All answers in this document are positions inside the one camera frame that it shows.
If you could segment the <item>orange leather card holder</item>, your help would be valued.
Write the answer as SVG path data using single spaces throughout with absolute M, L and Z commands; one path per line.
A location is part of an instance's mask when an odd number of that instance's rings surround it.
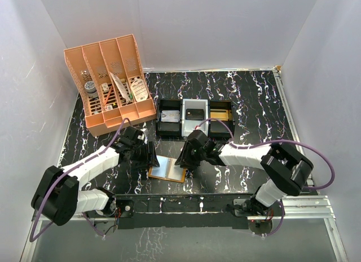
M 176 165 L 175 158 L 157 156 L 160 167 L 151 167 L 148 176 L 155 179 L 183 183 L 186 176 L 186 169 Z

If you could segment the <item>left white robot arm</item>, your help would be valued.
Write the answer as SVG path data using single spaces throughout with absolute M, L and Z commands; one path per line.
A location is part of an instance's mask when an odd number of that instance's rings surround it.
M 50 166 L 32 198 L 31 207 L 61 226 L 73 215 L 97 211 L 103 216 L 116 212 L 116 196 L 103 187 L 84 190 L 83 187 L 103 172 L 127 163 L 141 170 L 159 167 L 155 145 L 146 141 L 143 131 L 127 127 L 96 152 L 61 168 Z

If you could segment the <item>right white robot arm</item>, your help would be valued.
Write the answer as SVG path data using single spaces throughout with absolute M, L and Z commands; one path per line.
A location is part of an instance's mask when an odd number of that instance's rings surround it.
M 239 205 L 228 205 L 235 213 L 250 215 L 265 215 L 285 196 L 298 196 L 314 168 L 291 143 L 273 141 L 261 146 L 240 146 L 230 141 L 216 142 L 195 130 L 187 137 L 175 165 L 194 170 L 202 161 L 214 166 L 248 166 L 266 172 L 267 182 L 250 199 Z

